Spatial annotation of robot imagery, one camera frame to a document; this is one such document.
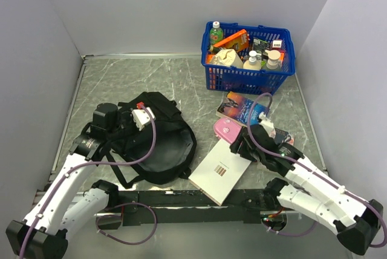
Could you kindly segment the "white square notebook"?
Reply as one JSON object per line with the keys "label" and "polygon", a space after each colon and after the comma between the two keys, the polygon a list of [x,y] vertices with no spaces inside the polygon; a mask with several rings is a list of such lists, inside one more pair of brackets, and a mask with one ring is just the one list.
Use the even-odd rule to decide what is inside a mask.
{"label": "white square notebook", "polygon": [[251,161],[230,151],[230,144],[219,140],[189,176],[189,181],[221,206]]}

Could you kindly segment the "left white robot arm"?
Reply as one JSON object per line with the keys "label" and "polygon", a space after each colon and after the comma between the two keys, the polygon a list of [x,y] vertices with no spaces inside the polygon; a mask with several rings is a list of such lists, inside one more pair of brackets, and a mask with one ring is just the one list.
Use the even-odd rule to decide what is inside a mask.
{"label": "left white robot arm", "polygon": [[94,214],[117,209],[118,186],[104,180],[93,184],[77,203],[73,200],[98,166],[108,165],[116,176],[121,175],[126,163],[111,157],[111,143],[137,130],[141,118],[151,121],[143,107],[124,110],[112,103],[97,106],[92,121],[74,139],[62,169],[43,197],[22,221],[13,220],[8,225],[5,233],[15,255],[63,258],[70,240]]}

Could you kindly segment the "black student backpack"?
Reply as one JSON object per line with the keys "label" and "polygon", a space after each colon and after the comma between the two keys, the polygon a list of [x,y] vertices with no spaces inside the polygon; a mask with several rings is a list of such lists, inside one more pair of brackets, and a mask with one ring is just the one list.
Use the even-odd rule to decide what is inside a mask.
{"label": "black student backpack", "polygon": [[[109,140],[109,134],[118,126],[119,112],[131,112],[139,102],[151,108],[155,123],[145,126],[142,131],[136,126],[136,133],[127,138]],[[106,158],[110,162],[114,161],[113,154],[118,154],[126,163],[132,163],[150,153],[143,162],[132,165],[138,175],[130,181],[125,179],[118,166],[112,165],[115,176],[126,189],[142,180],[163,185],[177,178],[187,179],[191,174],[190,165],[197,148],[195,134],[182,118],[176,102],[160,92],[142,92],[130,102],[119,102],[108,114],[96,108],[92,121],[82,131],[107,141],[109,152]]]}

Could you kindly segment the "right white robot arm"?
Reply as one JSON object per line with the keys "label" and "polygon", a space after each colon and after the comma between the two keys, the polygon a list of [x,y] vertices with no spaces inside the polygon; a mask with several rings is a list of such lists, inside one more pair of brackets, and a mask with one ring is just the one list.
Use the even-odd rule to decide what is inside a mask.
{"label": "right white robot arm", "polygon": [[298,211],[324,225],[349,251],[365,255],[379,231],[386,231],[383,205],[365,200],[336,183],[300,150],[288,143],[275,143],[263,126],[242,127],[230,146],[234,154],[261,162],[278,176],[267,183],[264,203],[270,209]]}

